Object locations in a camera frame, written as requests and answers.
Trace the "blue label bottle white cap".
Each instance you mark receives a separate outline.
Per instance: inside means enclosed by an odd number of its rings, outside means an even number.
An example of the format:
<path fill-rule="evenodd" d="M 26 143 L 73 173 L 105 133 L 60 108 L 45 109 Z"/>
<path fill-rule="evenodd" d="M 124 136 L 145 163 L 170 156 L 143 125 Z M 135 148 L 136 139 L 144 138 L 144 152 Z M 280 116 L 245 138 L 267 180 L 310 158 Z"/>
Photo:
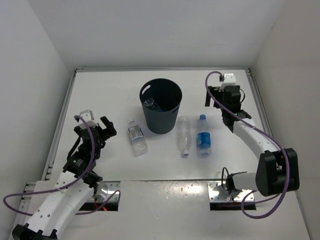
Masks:
<path fill-rule="evenodd" d="M 165 110 L 155 101 L 154 98 L 149 97 L 143 101 L 143 106 L 153 112 L 163 113 Z"/>

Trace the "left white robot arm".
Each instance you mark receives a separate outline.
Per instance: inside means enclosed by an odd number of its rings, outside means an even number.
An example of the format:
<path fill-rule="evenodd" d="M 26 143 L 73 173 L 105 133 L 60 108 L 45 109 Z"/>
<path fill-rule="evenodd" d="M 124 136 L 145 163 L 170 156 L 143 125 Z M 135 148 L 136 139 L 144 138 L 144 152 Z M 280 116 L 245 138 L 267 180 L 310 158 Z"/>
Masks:
<path fill-rule="evenodd" d="M 117 134 L 113 123 L 102 116 L 102 128 L 90 111 L 74 118 L 78 138 L 67 154 L 62 172 L 52 189 L 38 191 L 47 196 L 24 224 L 13 228 L 15 240 L 58 240 L 74 216 L 95 213 L 110 200 L 120 201 L 120 189 L 107 187 L 93 170 L 106 141 Z"/>

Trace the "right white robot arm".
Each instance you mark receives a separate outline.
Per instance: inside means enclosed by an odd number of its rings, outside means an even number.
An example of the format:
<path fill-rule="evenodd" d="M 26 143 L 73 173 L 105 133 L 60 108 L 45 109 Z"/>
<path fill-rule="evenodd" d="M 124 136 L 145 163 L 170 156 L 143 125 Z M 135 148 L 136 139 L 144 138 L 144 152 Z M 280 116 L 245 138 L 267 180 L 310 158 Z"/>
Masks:
<path fill-rule="evenodd" d="M 298 190 L 300 177 L 297 152 L 293 148 L 281 150 L 263 131 L 255 128 L 252 117 L 242 109 L 240 86 L 209 86 L 205 106 L 210 105 L 211 97 L 214 97 L 213 106 L 221 110 L 224 125 L 250 148 L 258 160 L 256 172 L 228 174 L 226 191 L 232 193 L 250 189 L 268 197 L 281 194 L 286 182 L 287 191 Z"/>

